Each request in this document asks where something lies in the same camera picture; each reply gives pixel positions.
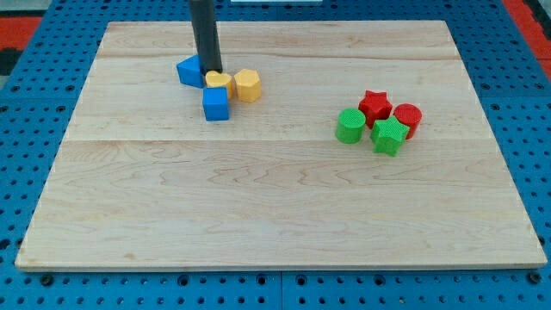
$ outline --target wooden board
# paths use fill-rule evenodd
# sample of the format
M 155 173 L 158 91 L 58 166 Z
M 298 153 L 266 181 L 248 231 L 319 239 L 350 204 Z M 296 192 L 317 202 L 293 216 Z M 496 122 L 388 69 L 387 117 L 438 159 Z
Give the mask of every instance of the wooden board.
M 206 122 L 187 22 L 113 22 L 16 264 L 27 271 L 450 270 L 546 263 L 444 22 L 221 22 L 263 96 Z M 338 112 L 424 111 L 396 158 Z

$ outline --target green cylinder block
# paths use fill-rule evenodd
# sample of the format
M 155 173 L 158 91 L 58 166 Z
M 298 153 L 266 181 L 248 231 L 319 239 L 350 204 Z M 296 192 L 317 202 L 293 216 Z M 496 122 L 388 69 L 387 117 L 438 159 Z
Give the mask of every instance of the green cylinder block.
M 362 138 L 365 115 L 357 108 L 347 108 L 338 115 L 337 139 L 346 144 L 354 144 Z

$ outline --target blue block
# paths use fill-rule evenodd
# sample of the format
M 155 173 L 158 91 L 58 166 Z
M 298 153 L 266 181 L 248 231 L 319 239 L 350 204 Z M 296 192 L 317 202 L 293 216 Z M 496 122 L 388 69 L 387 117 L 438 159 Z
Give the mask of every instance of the blue block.
M 193 55 L 176 65 L 180 83 L 203 88 L 203 76 L 199 67 L 199 55 Z
M 229 120 L 230 108 L 227 102 L 226 87 L 203 89 L 203 109 L 207 121 Z

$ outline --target plastic block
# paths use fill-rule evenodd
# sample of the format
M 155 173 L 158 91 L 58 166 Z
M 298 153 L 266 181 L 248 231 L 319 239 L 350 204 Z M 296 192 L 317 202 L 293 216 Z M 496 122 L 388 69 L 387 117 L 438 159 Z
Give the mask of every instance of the plastic block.
M 203 89 L 203 109 L 207 121 L 227 121 L 230 108 L 227 102 L 226 87 Z
M 199 66 L 199 56 L 193 55 L 176 65 L 180 83 L 197 88 L 203 88 L 203 76 Z
M 366 90 L 365 97 L 360 101 L 358 108 L 365 114 L 366 123 L 369 129 L 372 129 L 375 121 L 385 120 L 390 116 L 393 105 L 388 101 L 386 91 Z
M 373 152 L 384 152 L 396 156 L 399 148 L 406 141 L 410 128 L 398 121 L 396 116 L 386 120 L 377 120 L 371 132 L 371 140 L 375 143 Z
M 205 74 L 205 82 L 207 87 L 226 87 L 227 99 L 233 97 L 233 78 L 227 73 L 218 73 L 217 71 L 209 71 Z
M 260 77 L 255 70 L 243 69 L 235 76 L 238 99 L 242 102 L 255 102 L 262 95 Z
M 365 115 L 357 108 L 347 108 L 338 115 L 335 136 L 346 144 L 354 144 L 362 138 Z
M 411 139 L 417 130 L 419 122 L 421 122 L 421 118 L 423 117 L 421 110 L 413 104 L 402 103 L 394 109 L 393 114 L 399 122 L 410 128 L 406 139 Z

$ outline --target yellow block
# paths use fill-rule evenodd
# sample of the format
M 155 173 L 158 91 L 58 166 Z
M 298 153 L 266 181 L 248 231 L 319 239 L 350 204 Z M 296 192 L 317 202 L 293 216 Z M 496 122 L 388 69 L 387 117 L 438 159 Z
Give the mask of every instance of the yellow block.
M 207 87 L 226 87 L 227 98 L 233 97 L 233 83 L 232 76 L 227 73 L 218 73 L 217 71 L 209 71 L 205 75 L 205 81 Z
M 255 70 L 243 69 L 235 76 L 238 98 L 242 102 L 255 102 L 262 95 L 260 77 Z

